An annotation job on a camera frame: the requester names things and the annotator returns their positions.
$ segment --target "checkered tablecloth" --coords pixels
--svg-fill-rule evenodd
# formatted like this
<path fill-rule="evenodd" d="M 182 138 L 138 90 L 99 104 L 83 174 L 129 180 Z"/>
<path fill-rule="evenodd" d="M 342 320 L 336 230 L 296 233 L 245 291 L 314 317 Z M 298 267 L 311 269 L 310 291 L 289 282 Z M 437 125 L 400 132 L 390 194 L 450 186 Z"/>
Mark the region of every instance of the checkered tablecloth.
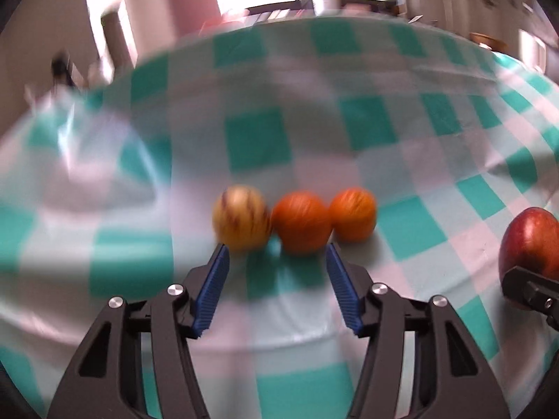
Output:
<path fill-rule="evenodd" d="M 524 208 L 559 212 L 557 122 L 557 86 L 508 56 L 339 16 L 191 39 L 106 89 L 46 99 L 0 147 L 0 360 L 45 414 L 108 298 L 152 296 L 206 263 L 228 185 L 256 186 L 270 205 L 360 185 L 378 198 L 378 227 L 343 256 L 402 296 L 448 296 L 516 414 L 559 340 L 502 299 L 497 254 Z M 365 345 L 344 327 L 322 256 L 286 256 L 273 239 L 233 257 L 191 348 L 213 419 L 339 419 Z"/>

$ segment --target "silver screw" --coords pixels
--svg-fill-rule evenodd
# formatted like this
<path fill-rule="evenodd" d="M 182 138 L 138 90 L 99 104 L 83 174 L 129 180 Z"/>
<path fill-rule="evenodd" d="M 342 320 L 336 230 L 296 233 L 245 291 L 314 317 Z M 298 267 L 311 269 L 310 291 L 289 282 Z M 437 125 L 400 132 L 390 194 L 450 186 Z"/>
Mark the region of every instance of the silver screw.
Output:
<path fill-rule="evenodd" d="M 118 309 L 123 304 L 124 299 L 122 299 L 120 296 L 115 296 L 114 298 L 108 300 L 108 306 L 111 309 Z"/>
<path fill-rule="evenodd" d="M 386 294 L 388 292 L 388 287 L 385 284 L 373 284 L 371 290 L 375 294 Z"/>
<path fill-rule="evenodd" d="M 448 299 L 438 294 L 437 296 L 433 296 L 433 304 L 437 307 L 446 307 L 448 305 Z"/>
<path fill-rule="evenodd" d="M 167 288 L 167 293 L 169 293 L 171 296 L 178 296 L 182 294 L 183 291 L 184 287 L 181 284 L 173 284 L 170 285 L 169 288 Z"/>

